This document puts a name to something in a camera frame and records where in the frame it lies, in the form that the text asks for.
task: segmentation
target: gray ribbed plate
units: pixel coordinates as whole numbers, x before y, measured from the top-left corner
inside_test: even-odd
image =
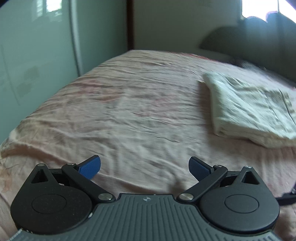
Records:
[[[113,203],[99,204],[85,223],[55,235],[19,231],[13,241],[279,241],[272,232],[234,236],[216,230],[190,204],[172,195],[122,194]]]

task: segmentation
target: bed sheet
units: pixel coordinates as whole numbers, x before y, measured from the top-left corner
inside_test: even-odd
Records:
[[[197,156],[229,170],[253,166],[275,196],[289,192],[296,149],[214,135],[206,71],[281,88],[295,104],[294,88],[276,78],[192,54],[132,50],[110,59],[58,91],[0,146],[0,240],[16,232],[9,207],[38,163],[60,168],[97,154],[93,181],[116,196],[177,195],[197,183],[188,171]],[[275,231],[296,237],[296,205],[281,208]]]

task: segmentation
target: folded blanket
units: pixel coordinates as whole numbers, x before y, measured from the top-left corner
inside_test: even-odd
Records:
[[[296,146],[296,115],[288,93],[218,73],[203,75],[211,91],[214,133],[267,148]]]

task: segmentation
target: crosshair logo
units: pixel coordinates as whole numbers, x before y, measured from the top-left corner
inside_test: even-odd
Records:
[[[148,202],[148,201],[151,200],[151,198],[149,198],[149,197],[145,197],[145,198],[143,198],[143,200],[144,200],[145,202]]]

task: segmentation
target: wall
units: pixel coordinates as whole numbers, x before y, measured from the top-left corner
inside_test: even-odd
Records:
[[[240,16],[239,0],[134,0],[135,48],[198,54],[207,34]]]
[[[82,73],[127,51],[126,0],[76,0]]]
[[[55,1],[47,0],[49,6]],[[77,77],[69,2],[9,0],[0,8],[0,143],[19,122]]]

